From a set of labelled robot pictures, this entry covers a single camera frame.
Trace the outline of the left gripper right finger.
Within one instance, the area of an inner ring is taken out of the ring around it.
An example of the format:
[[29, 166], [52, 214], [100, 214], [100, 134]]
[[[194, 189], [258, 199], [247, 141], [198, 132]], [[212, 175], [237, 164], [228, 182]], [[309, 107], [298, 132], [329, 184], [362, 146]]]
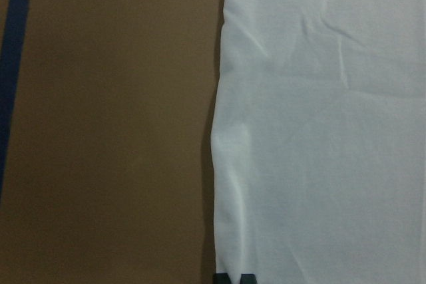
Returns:
[[240, 284], [256, 284], [255, 274], [241, 274]]

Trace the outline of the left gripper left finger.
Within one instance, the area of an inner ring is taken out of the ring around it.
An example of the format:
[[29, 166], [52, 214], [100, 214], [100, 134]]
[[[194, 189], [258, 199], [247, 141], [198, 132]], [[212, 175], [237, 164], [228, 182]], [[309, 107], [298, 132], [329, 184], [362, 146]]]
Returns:
[[230, 284], [230, 277], [227, 273], [215, 273], [213, 275], [213, 284]]

